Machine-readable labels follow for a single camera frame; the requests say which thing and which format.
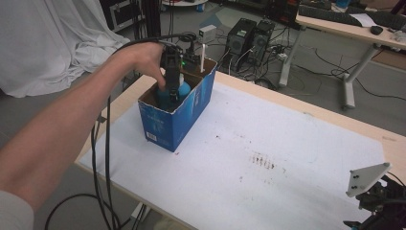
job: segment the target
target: forearm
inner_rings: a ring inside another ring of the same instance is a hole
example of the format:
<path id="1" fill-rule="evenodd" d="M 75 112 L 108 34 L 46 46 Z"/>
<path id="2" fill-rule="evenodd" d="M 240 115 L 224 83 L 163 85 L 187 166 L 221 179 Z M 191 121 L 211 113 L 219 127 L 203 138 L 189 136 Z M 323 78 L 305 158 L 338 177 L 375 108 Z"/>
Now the forearm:
<path id="1" fill-rule="evenodd" d="M 133 67 L 125 55 L 111 57 L 0 150 L 0 190 L 22 197 L 35 210 L 41 205 L 76 159 L 111 90 Z"/>

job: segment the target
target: white cloth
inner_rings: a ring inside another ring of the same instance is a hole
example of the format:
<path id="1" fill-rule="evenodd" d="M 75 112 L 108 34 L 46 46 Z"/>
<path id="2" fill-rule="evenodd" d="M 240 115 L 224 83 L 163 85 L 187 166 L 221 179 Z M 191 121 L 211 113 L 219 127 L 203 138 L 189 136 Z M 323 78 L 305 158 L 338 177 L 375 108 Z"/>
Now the white cloth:
<path id="1" fill-rule="evenodd" d="M 68 88 L 129 41 L 98 0 L 6 0 L 0 25 L 0 88 L 18 98 Z"/>
<path id="2" fill-rule="evenodd" d="M 4 230 L 32 230 L 33 208 L 22 198 L 0 191 L 0 228 Z"/>

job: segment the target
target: white sheet of paper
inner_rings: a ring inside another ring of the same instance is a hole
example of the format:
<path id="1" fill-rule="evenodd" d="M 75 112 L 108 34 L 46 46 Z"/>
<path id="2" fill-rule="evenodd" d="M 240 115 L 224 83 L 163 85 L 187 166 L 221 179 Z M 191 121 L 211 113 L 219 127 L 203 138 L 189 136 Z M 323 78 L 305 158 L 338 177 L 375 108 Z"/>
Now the white sheet of paper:
<path id="1" fill-rule="evenodd" d="M 370 18 L 366 13 L 355 13 L 350 15 L 352 17 L 355 17 L 355 19 L 357 19 L 361 23 L 362 27 L 376 26 L 372 18 Z"/>
<path id="2" fill-rule="evenodd" d="M 113 181 L 198 229 L 347 229 L 370 214 L 350 170 L 384 161 L 373 139 L 217 82 L 175 153 L 146 140 L 137 104 L 110 146 Z M 104 137 L 97 152 L 104 174 Z"/>

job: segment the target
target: hand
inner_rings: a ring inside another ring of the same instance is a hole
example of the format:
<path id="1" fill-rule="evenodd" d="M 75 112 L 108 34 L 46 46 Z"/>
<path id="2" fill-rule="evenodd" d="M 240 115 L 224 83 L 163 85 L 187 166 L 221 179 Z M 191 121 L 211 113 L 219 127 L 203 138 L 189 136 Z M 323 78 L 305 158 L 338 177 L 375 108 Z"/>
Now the hand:
<path id="1" fill-rule="evenodd" d="M 163 48 L 160 43 L 145 42 L 126 47 L 118 53 L 126 52 L 134 60 L 134 70 L 155 78 L 159 88 L 165 91 L 166 83 L 160 69 Z"/>

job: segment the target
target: blue object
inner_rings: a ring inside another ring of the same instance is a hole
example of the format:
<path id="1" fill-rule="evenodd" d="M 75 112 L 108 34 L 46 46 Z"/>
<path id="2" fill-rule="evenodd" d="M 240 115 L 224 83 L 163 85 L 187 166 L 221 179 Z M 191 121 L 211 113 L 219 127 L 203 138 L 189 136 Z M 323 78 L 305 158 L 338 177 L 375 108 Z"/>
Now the blue object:
<path id="1" fill-rule="evenodd" d="M 335 5 L 339 8 L 347 8 L 351 0 L 336 0 Z"/>
<path id="2" fill-rule="evenodd" d="M 199 4 L 196 6 L 196 11 L 197 12 L 203 12 L 204 11 L 204 4 Z"/>
<path id="3" fill-rule="evenodd" d="M 170 151 L 180 145 L 212 96 L 216 62 L 206 58 L 204 69 L 207 70 L 204 73 L 187 75 L 187 79 L 197 85 L 193 85 L 186 99 L 172 112 L 155 107 L 152 102 L 157 96 L 156 91 L 148 90 L 140 97 L 138 106 L 149 142 Z"/>
<path id="4" fill-rule="evenodd" d="M 191 92 L 191 87 L 185 82 L 183 74 L 179 76 L 179 85 L 179 102 L 177 103 L 170 101 L 169 91 L 167 89 L 165 91 L 158 89 L 159 108 L 165 111 L 174 110 L 188 97 Z"/>

